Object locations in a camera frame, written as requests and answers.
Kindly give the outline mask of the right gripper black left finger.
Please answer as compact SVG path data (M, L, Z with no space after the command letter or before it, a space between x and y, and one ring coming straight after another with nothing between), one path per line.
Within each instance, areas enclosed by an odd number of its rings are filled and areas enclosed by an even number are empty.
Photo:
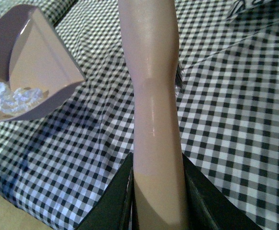
M130 230L133 202L133 155L124 159L119 170L78 230Z

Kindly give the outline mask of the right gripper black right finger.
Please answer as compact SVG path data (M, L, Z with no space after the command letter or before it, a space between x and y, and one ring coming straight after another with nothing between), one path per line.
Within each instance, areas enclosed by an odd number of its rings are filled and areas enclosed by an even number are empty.
M184 155L184 175L191 230L260 230Z

